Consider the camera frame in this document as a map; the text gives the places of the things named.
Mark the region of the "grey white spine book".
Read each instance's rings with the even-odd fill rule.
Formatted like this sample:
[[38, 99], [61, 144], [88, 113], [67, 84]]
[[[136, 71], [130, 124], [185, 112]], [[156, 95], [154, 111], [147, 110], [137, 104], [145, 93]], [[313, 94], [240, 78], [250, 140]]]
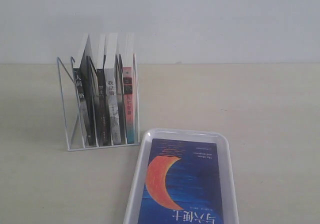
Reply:
[[110, 33], [106, 42], [106, 59], [103, 70], [112, 145], [123, 144], [120, 108], [118, 105], [118, 54], [118, 34]]

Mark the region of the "blue moon cover book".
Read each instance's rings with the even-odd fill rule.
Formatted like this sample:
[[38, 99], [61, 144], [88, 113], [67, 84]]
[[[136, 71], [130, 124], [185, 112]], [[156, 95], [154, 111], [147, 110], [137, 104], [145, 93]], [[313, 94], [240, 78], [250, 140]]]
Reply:
[[222, 224], [217, 145], [154, 138], [137, 222]]

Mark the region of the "pink teal spine book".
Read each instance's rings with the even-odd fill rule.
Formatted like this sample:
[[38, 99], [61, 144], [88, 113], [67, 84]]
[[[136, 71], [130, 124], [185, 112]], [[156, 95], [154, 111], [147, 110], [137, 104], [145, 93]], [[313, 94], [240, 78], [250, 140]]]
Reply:
[[127, 144], [135, 143], [135, 100], [134, 100], [134, 34], [129, 33], [125, 44], [122, 64], [123, 100]]

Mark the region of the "dark brown spine book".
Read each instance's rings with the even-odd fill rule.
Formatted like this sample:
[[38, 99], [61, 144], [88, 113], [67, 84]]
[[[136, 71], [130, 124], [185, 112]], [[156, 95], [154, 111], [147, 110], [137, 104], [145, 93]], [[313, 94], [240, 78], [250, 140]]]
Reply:
[[98, 97], [99, 97], [99, 127], [100, 127], [100, 143], [102, 146], [108, 146], [110, 144], [108, 113], [106, 104], [106, 81], [104, 73], [105, 64], [105, 46], [106, 46], [106, 34], [101, 34], [98, 44], [98, 55], [96, 65], [96, 76], [98, 85]]

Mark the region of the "white plastic tray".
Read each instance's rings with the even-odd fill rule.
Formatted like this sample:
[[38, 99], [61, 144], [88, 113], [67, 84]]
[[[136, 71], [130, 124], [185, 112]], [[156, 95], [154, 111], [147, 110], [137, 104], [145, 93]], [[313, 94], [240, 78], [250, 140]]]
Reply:
[[140, 144], [140, 151], [123, 220], [124, 223], [139, 224], [138, 217], [140, 213], [153, 139], [168, 139], [216, 144], [223, 208], [222, 224], [237, 224], [239, 222], [230, 149], [227, 139], [223, 135], [216, 132], [154, 128], [148, 130], [144, 134]]

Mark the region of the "black grey spine book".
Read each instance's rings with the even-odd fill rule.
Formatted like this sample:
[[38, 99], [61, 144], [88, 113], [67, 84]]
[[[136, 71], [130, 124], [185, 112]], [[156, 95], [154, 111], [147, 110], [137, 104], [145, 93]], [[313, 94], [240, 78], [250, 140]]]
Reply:
[[84, 146], [92, 147], [96, 144], [96, 131], [94, 124], [94, 108], [90, 84], [90, 66], [87, 57], [91, 56], [91, 41], [88, 33], [82, 37], [80, 48], [72, 65], [74, 84], [77, 93], [78, 109], [80, 113], [81, 130]]

